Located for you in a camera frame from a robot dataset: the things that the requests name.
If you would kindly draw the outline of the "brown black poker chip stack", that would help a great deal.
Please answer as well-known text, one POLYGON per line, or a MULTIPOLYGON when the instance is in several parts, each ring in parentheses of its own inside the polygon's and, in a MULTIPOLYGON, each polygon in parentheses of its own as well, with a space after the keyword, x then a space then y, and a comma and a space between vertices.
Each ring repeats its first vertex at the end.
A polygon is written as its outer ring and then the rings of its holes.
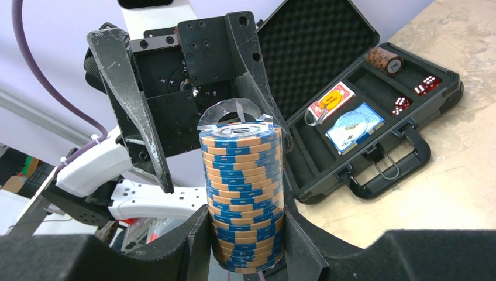
POLYGON ((369 64, 388 76, 395 76, 404 67, 404 59, 382 47, 372 48, 366 56, 369 64))

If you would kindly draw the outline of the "black poker set case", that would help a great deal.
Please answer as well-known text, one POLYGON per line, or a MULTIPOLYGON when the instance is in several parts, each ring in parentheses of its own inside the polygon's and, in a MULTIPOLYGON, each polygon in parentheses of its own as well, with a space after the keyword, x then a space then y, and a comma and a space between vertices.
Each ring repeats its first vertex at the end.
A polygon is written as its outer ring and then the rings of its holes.
POLYGON ((376 198, 424 167, 419 128, 463 96, 457 73, 380 43, 351 1, 284 1, 258 35, 294 144, 284 184, 304 204, 342 185, 376 198))

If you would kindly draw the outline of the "clear round dealer button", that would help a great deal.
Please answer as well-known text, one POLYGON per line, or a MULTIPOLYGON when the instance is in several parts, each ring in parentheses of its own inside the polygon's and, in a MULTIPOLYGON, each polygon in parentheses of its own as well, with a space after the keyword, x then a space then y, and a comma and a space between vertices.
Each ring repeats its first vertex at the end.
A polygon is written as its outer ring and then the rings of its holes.
POLYGON ((325 115, 327 114, 327 108, 325 107, 323 109, 323 111, 320 113, 320 115, 316 118, 314 117, 312 114, 314 113, 311 108, 308 108, 306 111, 305 111, 305 115, 304 115, 304 121, 305 123, 308 125, 308 126, 311 126, 311 127, 315 127, 319 124, 322 123, 325 115))

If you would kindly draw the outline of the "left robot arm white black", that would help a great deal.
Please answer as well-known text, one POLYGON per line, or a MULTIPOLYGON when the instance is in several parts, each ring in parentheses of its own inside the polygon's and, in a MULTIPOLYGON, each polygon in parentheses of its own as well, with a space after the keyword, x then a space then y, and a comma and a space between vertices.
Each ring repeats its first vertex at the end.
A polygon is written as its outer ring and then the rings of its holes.
POLYGON ((56 185, 82 209, 82 221, 114 219, 101 186, 133 171, 171 191, 167 158, 198 149, 196 129, 211 106, 248 99, 283 129, 271 95, 254 15, 199 19, 188 1, 121 5, 132 14, 123 30, 104 23, 88 34, 87 83, 108 95, 117 127, 57 168, 56 185))

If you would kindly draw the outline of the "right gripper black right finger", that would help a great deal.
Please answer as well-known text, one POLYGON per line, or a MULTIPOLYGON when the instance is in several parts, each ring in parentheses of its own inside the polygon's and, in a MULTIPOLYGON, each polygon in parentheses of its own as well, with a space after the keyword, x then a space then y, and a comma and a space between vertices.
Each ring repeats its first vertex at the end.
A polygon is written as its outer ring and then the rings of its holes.
POLYGON ((392 230, 353 246, 285 200, 289 280, 495 280, 494 230, 392 230))

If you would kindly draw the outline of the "brown blue poker chip stack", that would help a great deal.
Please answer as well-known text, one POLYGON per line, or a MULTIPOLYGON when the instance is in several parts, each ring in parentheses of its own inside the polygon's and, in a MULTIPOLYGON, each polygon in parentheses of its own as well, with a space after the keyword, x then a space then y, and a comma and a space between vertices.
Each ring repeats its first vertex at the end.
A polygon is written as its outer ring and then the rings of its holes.
POLYGON ((213 255, 229 272, 259 274, 284 255, 281 126, 232 98, 208 108, 198 131, 213 255))

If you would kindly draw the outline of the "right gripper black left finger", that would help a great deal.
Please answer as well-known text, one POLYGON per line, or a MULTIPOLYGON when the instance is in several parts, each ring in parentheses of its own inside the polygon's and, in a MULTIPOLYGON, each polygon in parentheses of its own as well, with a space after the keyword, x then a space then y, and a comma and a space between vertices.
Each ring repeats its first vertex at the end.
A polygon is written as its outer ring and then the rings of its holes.
POLYGON ((209 214, 122 254, 93 235, 1 237, 1 280, 207 280, 209 214))

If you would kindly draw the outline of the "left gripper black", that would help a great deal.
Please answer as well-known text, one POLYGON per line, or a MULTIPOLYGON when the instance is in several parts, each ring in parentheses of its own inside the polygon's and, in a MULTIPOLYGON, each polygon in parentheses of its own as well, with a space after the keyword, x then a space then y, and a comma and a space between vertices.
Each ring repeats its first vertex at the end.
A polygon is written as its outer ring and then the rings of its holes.
POLYGON ((282 130, 283 152, 292 151, 288 124, 270 90, 252 12, 189 20, 144 35, 130 42, 132 63, 126 32, 120 28, 89 32, 87 42, 111 95, 143 139, 155 172, 149 178, 165 193, 174 192, 166 157, 200 147, 200 116, 235 96, 235 78, 239 97, 274 118, 282 130))

